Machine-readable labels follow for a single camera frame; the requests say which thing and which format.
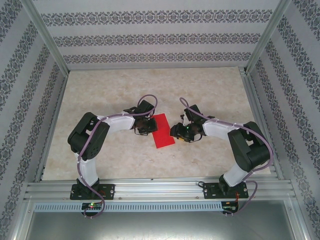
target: enclosure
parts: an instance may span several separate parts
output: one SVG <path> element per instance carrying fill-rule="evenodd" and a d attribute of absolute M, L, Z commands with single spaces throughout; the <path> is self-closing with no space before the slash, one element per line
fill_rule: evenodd
<path fill-rule="evenodd" d="M 0 1 L 0 239 L 320 239 L 319 4 Z M 91 201 L 70 198 L 68 136 L 86 112 L 121 113 L 146 94 L 170 128 L 179 97 L 257 123 L 274 162 L 249 177 L 258 187 L 246 209 L 225 217 L 235 198 L 206 199 L 198 186 L 235 164 L 228 141 L 156 148 L 152 134 L 125 130 L 96 157 L 112 200 L 97 219 L 81 215 Z"/>

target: marble-patterned floor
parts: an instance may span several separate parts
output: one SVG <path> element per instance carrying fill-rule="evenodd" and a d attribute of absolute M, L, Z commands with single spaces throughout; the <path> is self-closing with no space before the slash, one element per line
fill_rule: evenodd
<path fill-rule="evenodd" d="M 254 120 L 237 67 L 71 71 L 43 180 L 78 177 L 67 138 L 84 113 L 119 113 L 136 106 L 145 94 L 157 96 L 155 114 L 165 113 L 170 126 L 181 120 L 184 106 L 179 97 L 221 120 Z M 153 103 L 151 97 L 146 100 Z M 156 149 L 152 134 L 124 130 L 105 139 L 97 156 L 97 174 L 100 179 L 220 176 L 234 163 L 229 142 L 219 138 L 203 137 L 195 143 L 176 139 L 175 144 Z"/>

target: damask pattern wall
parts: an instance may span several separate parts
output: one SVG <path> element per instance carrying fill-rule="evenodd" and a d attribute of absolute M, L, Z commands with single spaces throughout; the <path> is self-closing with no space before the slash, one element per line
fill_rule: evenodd
<path fill-rule="evenodd" d="M 70 70 L 242 66 L 279 0 L 35 0 Z"/>
<path fill-rule="evenodd" d="M 312 239 L 320 239 L 319 16 L 319 0 L 293 0 L 251 73 Z"/>
<path fill-rule="evenodd" d="M 65 78 L 18 0 L 0 1 L 0 240 L 33 182 Z"/>

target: red card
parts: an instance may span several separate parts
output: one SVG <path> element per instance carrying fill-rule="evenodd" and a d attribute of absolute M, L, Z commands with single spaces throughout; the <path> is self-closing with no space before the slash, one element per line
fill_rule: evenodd
<path fill-rule="evenodd" d="M 170 136 L 170 126 L 164 113 L 154 115 L 157 131 L 152 133 L 157 149 L 175 144 L 175 139 Z"/>

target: purple cable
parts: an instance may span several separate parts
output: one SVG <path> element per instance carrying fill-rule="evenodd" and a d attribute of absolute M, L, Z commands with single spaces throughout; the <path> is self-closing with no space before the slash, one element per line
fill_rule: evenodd
<path fill-rule="evenodd" d="M 187 100 L 183 97 L 180 97 L 179 98 L 180 102 L 182 103 L 182 105 L 184 105 L 188 110 L 190 110 L 191 112 L 193 112 L 194 114 L 197 114 L 198 116 L 206 119 L 206 120 L 209 120 L 211 122 L 214 122 L 214 123 L 219 123 L 219 124 L 223 124 L 225 126 L 230 126 L 230 127 L 237 127 L 237 128 L 240 128 L 240 129 L 243 129 L 249 133 L 252 133 L 253 135 L 257 136 L 264 144 L 265 146 L 268 148 L 269 150 L 269 154 L 270 154 L 270 159 L 268 161 L 268 163 L 262 167 L 259 167 L 257 169 L 253 169 L 252 171 L 250 171 L 243 179 L 242 181 L 245 181 L 247 183 L 254 183 L 255 184 L 255 189 L 252 193 L 252 195 L 250 196 L 250 198 L 246 201 L 246 203 L 243 205 L 243 207 L 237 211 L 237 213 L 241 212 L 249 203 L 250 201 L 252 200 L 252 198 L 255 196 L 256 192 L 257 192 L 257 189 L 258 189 L 258 183 L 256 181 L 253 181 L 253 180 L 250 180 L 250 181 L 246 181 L 246 179 L 248 177 L 250 177 L 254 172 L 257 172 L 257 171 L 260 171 L 262 169 L 266 169 L 268 168 L 270 165 L 272 165 L 272 163 L 274 162 L 274 153 L 272 151 L 272 148 L 270 146 L 270 144 L 267 142 L 267 140 L 265 140 L 265 138 L 263 136 L 261 136 L 259 133 L 245 127 L 245 126 L 242 126 L 242 125 L 239 125 L 239 124 L 236 124 L 236 123 L 230 123 L 230 122 L 227 122 L 227 121 L 221 121 L 221 120 L 218 120 L 218 119 L 215 119 L 215 118 L 209 118 L 209 117 L 206 117 L 204 116 L 203 114 L 191 109 L 189 107 L 189 103 L 187 102 Z"/>
<path fill-rule="evenodd" d="M 85 185 L 87 188 L 89 188 L 93 193 L 95 193 L 96 195 L 98 195 L 98 197 L 101 199 L 101 202 L 102 202 L 102 204 L 103 204 L 103 207 L 101 208 L 100 212 L 98 212 L 98 213 L 97 213 L 96 215 L 94 215 L 94 216 L 90 216 L 90 219 L 96 218 L 96 217 L 98 217 L 99 215 L 101 215 L 101 214 L 103 213 L 103 211 L 104 211 L 104 209 L 105 209 L 105 207 L 106 207 L 106 202 L 105 202 L 104 197 L 101 196 L 101 194 L 99 194 L 96 190 L 94 190 L 94 189 L 84 180 L 84 177 L 83 177 L 83 175 L 82 175 L 82 173 L 81 173 L 81 170 L 80 170 L 81 157 L 82 157 L 82 155 L 84 154 L 85 150 L 87 149 L 87 147 L 88 147 L 88 145 L 89 145 L 89 142 L 90 142 L 90 140 L 92 139 L 92 137 L 93 137 L 95 131 L 97 130 L 99 124 L 100 124 L 101 122 L 103 122 L 104 120 L 106 120 L 106 119 L 108 119 L 108 118 L 121 117 L 121 116 L 123 116 L 123 117 L 124 117 L 124 116 L 127 116 L 127 117 L 128 117 L 128 116 L 131 116 L 131 117 L 133 117 L 133 116 L 145 116 L 145 115 L 150 114 L 151 112 L 154 112 L 154 111 L 156 110 L 157 105 L 158 105 L 158 99 L 157 99 L 157 97 L 156 97 L 155 95 L 152 95 L 152 94 L 146 94 L 146 95 L 144 95 L 144 96 L 142 96 L 142 97 L 140 98 L 140 100 L 138 101 L 138 105 L 140 104 L 140 102 L 142 101 L 142 99 L 144 99 L 145 97 L 153 97 L 153 98 L 155 99 L 154 107 L 153 107 L 150 111 L 147 111 L 147 112 L 144 112 L 144 113 L 136 113 L 136 114 L 129 114 L 129 113 L 128 113 L 128 114 L 127 114 L 127 113 L 122 114 L 122 113 L 117 113 L 117 114 L 113 114 L 113 115 L 109 115 L 109 116 L 103 117 L 102 119 L 100 119 L 100 120 L 96 123 L 96 125 L 94 126 L 94 128 L 92 129 L 92 131 L 91 131 L 91 133 L 90 133 L 89 138 L 87 139 L 87 141 L 85 142 L 85 144 L 84 144 L 81 152 L 79 153 L 78 161 L 77 161 L 77 165 L 76 165 L 76 166 L 77 166 L 77 170 L 78 170 L 78 174 L 79 174 L 82 182 L 84 183 L 84 185 Z M 86 208 L 86 209 L 84 210 L 84 212 L 83 212 L 83 215 L 84 215 L 85 218 L 88 217 L 88 216 L 86 215 L 86 211 L 87 211 L 88 209 L 89 209 L 89 208 Z"/>

